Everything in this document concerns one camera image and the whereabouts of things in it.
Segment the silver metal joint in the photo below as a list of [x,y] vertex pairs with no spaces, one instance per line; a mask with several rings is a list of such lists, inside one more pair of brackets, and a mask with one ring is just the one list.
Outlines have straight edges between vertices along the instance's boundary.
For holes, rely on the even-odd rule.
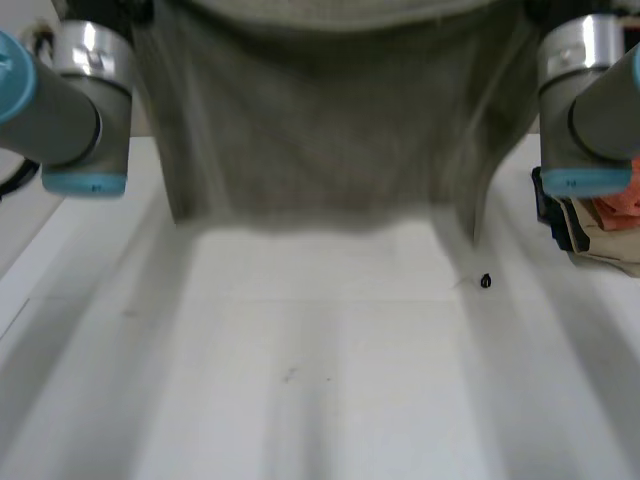
[[59,74],[99,78],[133,92],[133,49],[114,31],[91,22],[66,21],[54,50],[53,69]]
[[589,15],[567,22],[538,50],[538,86],[579,70],[614,65],[624,55],[624,31],[615,15]]

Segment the orange object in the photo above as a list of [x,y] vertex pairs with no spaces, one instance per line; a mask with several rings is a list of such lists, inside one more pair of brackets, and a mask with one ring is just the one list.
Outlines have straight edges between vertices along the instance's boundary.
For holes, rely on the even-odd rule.
[[640,227],[640,158],[631,168],[631,183],[624,192],[593,200],[606,231]]

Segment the black cable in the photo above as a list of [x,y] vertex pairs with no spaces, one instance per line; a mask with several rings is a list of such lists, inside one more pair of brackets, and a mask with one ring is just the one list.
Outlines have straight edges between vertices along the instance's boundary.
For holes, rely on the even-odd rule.
[[[32,50],[36,58],[40,57],[45,45],[53,49],[54,35],[48,28],[36,30],[32,37]],[[2,197],[14,193],[27,185],[40,170],[40,164],[25,158],[18,169],[7,180],[0,183],[0,202]]]

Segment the fabric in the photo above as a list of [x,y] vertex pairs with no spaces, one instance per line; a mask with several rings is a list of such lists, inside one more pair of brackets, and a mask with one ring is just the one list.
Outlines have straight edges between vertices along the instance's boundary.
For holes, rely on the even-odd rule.
[[589,252],[591,248],[591,239],[582,229],[580,219],[576,213],[574,203],[569,199],[558,200],[565,218],[565,225],[569,229],[569,237],[571,239],[572,250],[574,253]]
[[[568,205],[574,208],[578,224],[572,223]],[[563,204],[575,252],[585,258],[613,265],[632,277],[640,278],[640,229],[607,232],[598,223],[598,214],[590,201],[572,200]],[[576,237],[586,235],[589,248],[583,250]]]
[[631,183],[624,192],[593,201],[606,231],[640,227],[640,158],[632,162],[632,171]]
[[537,113],[513,0],[155,0],[134,32],[174,218],[377,218],[455,205],[477,234]]

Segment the white table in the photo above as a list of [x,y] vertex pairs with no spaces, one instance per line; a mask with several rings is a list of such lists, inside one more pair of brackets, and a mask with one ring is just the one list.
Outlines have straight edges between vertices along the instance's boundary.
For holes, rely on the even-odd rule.
[[445,213],[176,230],[134,140],[126,197],[65,200],[0,280],[0,478],[640,478],[638,283],[536,223],[538,157],[474,251]]

